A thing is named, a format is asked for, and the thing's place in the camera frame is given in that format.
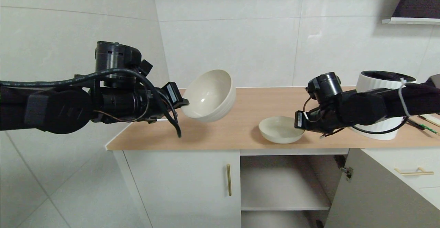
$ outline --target white bowl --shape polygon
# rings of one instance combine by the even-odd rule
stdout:
[[[185,90],[183,98],[190,101],[183,113],[204,123],[225,117],[235,103],[235,87],[224,70],[212,70],[199,76]]]
[[[268,141],[277,144],[289,144],[299,140],[304,130],[295,128],[295,118],[286,116],[272,116],[258,125],[261,135]]]

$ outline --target white label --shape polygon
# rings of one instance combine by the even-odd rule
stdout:
[[[298,123],[297,123],[298,127],[302,127],[302,112],[298,112]]]
[[[171,88],[171,85],[169,84],[166,87],[168,89],[169,95],[171,96],[171,101],[173,103],[175,103],[177,101],[177,98],[176,98],[176,95],[174,95],[174,92],[173,92],[173,89]]]

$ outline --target range hood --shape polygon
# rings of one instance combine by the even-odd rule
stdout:
[[[440,25],[440,0],[400,0],[393,16],[382,23]]]

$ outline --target white zip tie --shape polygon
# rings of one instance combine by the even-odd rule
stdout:
[[[404,78],[400,78],[400,81],[402,82],[402,85],[399,87],[399,98],[400,98],[400,101],[402,102],[402,107],[404,108],[405,114],[407,114],[407,117],[410,117],[411,115],[408,112],[407,105],[405,104],[405,100],[402,95],[402,88],[405,87],[405,84],[407,83],[407,81]]]

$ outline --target robotic arm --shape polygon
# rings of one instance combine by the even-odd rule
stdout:
[[[89,121],[154,123],[165,116],[181,136],[175,109],[189,101],[174,82],[157,88],[148,81],[153,66],[142,60],[138,49],[97,42],[95,59],[95,73],[66,81],[0,81],[0,130],[37,128],[68,134]]]
[[[306,91],[310,95],[309,100],[317,100],[319,106],[309,112],[304,109],[297,111],[295,128],[328,136],[351,126],[360,130],[355,127],[356,124],[372,125],[391,117],[406,117],[404,105],[410,115],[440,112],[440,74],[431,76],[423,84],[407,83],[406,87],[401,89],[402,97],[399,96],[399,89],[379,88],[366,92],[356,92],[356,90],[343,92],[340,84],[341,81],[333,72],[312,79]],[[391,131],[370,132],[370,134],[389,132]]]
[[[89,121],[154,123],[165,116],[181,136],[175,109],[189,101],[182,98],[174,82],[158,88],[148,81],[146,76],[153,66],[141,60],[139,50],[119,43],[97,42],[95,59],[95,73],[75,75],[65,81],[0,81],[0,130],[37,128],[68,134]],[[340,84],[333,72],[312,79],[306,91],[309,100],[317,100],[319,106],[306,112],[304,105],[303,111],[297,111],[295,127],[328,136],[346,127],[356,128],[356,124],[406,117],[404,105],[410,115],[440,112],[440,75],[431,76],[423,84],[406,84],[401,95],[399,89],[386,88],[343,92]]]

